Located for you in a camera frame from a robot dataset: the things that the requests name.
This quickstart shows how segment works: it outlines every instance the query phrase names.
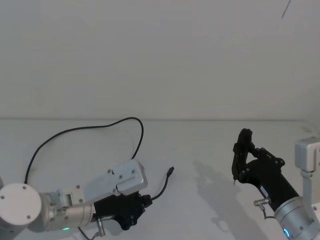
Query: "white wall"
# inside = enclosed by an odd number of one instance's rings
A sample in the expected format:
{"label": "white wall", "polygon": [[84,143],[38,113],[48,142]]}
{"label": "white wall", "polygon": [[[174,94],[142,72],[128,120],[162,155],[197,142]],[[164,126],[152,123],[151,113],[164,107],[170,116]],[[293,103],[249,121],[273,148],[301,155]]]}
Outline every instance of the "white wall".
{"label": "white wall", "polygon": [[320,1],[0,2],[0,117],[317,119]]}

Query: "blue led light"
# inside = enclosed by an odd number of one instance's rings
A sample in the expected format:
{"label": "blue led light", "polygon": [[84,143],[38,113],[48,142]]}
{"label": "blue led light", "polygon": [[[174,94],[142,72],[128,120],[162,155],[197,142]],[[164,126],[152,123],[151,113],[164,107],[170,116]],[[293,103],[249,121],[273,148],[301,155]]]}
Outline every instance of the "blue led light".
{"label": "blue led light", "polygon": [[284,234],[286,235],[287,238],[290,237],[290,234],[289,234],[289,232],[288,232],[287,229],[284,228],[284,229],[283,229],[283,232],[284,232]]}

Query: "black cable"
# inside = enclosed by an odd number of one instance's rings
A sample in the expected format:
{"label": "black cable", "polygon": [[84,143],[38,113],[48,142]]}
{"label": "black cable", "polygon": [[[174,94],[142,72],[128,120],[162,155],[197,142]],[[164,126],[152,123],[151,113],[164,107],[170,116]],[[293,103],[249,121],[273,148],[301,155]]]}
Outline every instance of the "black cable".
{"label": "black cable", "polygon": [[168,184],[168,179],[169,179],[169,177],[171,176],[171,174],[173,173],[174,170],[175,170],[175,168],[173,166],[169,168],[168,172],[166,173],[165,183],[164,183],[164,186],[163,186],[161,192],[159,192],[158,195],[156,195],[153,198],[151,198],[151,201],[156,200],[157,198],[159,198],[164,193],[164,191],[166,190],[167,184]]}
{"label": "black cable", "polygon": [[61,131],[55,135],[53,135],[52,137],[50,137],[48,140],[46,140],[45,142],[43,142],[34,152],[32,158],[31,158],[31,161],[29,163],[29,166],[26,170],[26,173],[25,173],[25,178],[24,178],[24,184],[28,184],[28,177],[29,177],[29,172],[30,172],[30,169],[31,169],[31,166],[32,166],[32,163],[34,162],[35,160],[35,157],[37,155],[37,153],[39,152],[39,150],[44,146],[46,145],[48,142],[50,142],[52,139],[55,139],[56,137],[60,136],[60,135],[63,135],[63,134],[66,134],[66,133],[69,133],[69,132],[72,132],[72,131],[77,131],[77,130],[84,130],[84,129],[101,129],[101,128],[108,128],[108,127],[112,127],[116,124],[119,124],[119,123],[122,123],[124,121],[127,121],[127,120],[136,120],[140,123],[140,126],[141,126],[141,136],[140,136],[140,140],[139,140],[139,143],[136,147],[136,150],[134,152],[134,154],[132,155],[132,159],[134,159],[139,151],[139,148],[140,148],[140,145],[141,145],[141,142],[142,142],[142,139],[144,137],[144,125],[142,123],[142,121],[137,118],[137,117],[134,117],[134,116],[130,116],[130,117],[126,117],[124,119],[121,119],[119,121],[116,121],[114,123],[111,123],[111,124],[108,124],[108,125],[98,125],[98,126],[81,126],[81,127],[75,127],[75,128],[71,128],[71,129],[67,129],[67,130],[64,130],[64,131]]}
{"label": "black cable", "polygon": [[276,219],[274,216],[267,216],[266,210],[263,209],[262,212],[263,212],[264,219]]}
{"label": "black cable", "polygon": [[78,227],[78,230],[80,231],[80,233],[84,236],[84,238],[86,240],[94,240],[99,234],[99,232],[96,232],[95,235],[92,238],[89,238],[80,227]]}

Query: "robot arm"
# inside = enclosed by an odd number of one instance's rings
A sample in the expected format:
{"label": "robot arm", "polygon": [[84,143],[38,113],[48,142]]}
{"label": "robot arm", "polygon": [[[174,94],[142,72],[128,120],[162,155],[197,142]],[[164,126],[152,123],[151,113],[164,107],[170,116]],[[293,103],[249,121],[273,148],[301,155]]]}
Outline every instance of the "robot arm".
{"label": "robot arm", "polygon": [[132,159],[81,185],[56,192],[38,193],[27,184],[0,189],[0,239],[13,240],[22,230],[40,233],[82,227],[102,219],[116,220],[124,230],[152,204],[139,190],[148,185],[144,167]]}
{"label": "robot arm", "polygon": [[[275,157],[264,148],[256,148],[252,143],[252,131],[243,129],[234,144],[232,174],[234,181],[254,185],[262,200],[254,201],[266,217],[263,205],[269,204],[274,217],[288,239],[320,240],[320,223],[317,209],[320,209],[320,193],[315,182],[320,180],[319,150],[320,139],[305,139],[296,144],[295,164],[303,176],[303,197],[299,196],[290,183],[281,174],[285,165],[283,159]],[[246,163],[248,153],[255,160]]]}

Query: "white tabletop surface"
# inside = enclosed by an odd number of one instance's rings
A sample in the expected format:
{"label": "white tabletop surface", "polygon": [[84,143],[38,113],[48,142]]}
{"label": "white tabletop surface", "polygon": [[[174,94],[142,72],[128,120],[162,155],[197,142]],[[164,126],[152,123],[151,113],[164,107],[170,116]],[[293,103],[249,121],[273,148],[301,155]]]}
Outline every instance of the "white tabletop surface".
{"label": "white tabletop surface", "polygon": [[[0,120],[0,176],[23,182],[29,160],[39,144],[67,128],[105,124],[92,120]],[[277,221],[264,220],[253,201],[262,196],[249,184],[233,186],[233,145],[242,128],[253,130],[252,141],[285,160],[282,173],[302,193],[302,177],[294,163],[295,141],[317,136],[305,122],[289,121],[145,121],[145,135],[136,158],[149,182],[141,192],[154,196],[169,167],[175,171],[163,196],[122,231],[106,223],[106,240],[284,240]],[[67,133],[37,155],[29,184],[39,192],[85,182],[130,159],[140,137],[135,121],[108,129]],[[94,223],[85,228],[92,236]],[[82,240],[77,230],[32,233],[17,240]]]}

